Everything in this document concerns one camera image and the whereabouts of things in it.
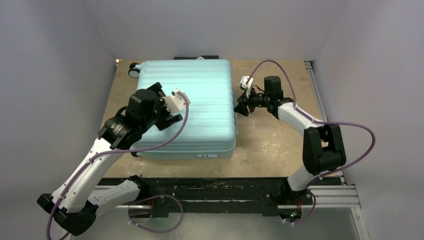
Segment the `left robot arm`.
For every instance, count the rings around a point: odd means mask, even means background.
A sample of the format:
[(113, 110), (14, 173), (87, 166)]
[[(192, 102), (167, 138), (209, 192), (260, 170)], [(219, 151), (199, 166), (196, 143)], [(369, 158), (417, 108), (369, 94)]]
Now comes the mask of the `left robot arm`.
[(140, 176), (102, 192), (95, 187), (111, 166), (126, 153), (139, 153), (134, 143), (151, 128), (164, 130), (178, 122), (186, 124), (190, 100), (180, 89), (165, 95), (160, 83), (137, 90), (100, 129), (86, 157), (72, 175), (53, 193), (44, 193), (38, 205), (49, 214), (47, 226), (57, 223), (66, 235), (86, 232), (97, 217), (125, 204), (154, 203), (157, 196)]

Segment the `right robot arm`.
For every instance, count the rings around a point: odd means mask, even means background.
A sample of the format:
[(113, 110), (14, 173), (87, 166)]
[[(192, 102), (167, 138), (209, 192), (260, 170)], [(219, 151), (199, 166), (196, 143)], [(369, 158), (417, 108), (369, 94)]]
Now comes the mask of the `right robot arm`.
[(267, 199), (282, 198), (292, 204), (308, 189), (313, 179), (346, 164), (340, 126), (320, 123), (297, 106), (292, 98), (285, 97), (278, 76), (265, 77), (264, 90), (255, 91), (249, 76), (241, 78), (239, 87), (243, 93), (237, 98), (234, 112), (247, 117), (256, 108), (265, 108), (302, 136), (302, 165), (283, 180), (277, 194), (266, 193)]

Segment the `light blue suitcase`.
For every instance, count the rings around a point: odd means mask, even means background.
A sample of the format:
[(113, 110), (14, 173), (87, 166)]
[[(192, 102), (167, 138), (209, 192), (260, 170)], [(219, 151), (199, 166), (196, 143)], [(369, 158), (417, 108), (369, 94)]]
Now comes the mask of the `light blue suitcase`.
[(229, 159), (236, 147), (232, 66), (226, 59), (147, 60), (131, 63), (137, 89), (159, 82), (169, 96), (180, 89), (190, 101), (178, 137), (158, 149), (137, 152), (146, 159)]

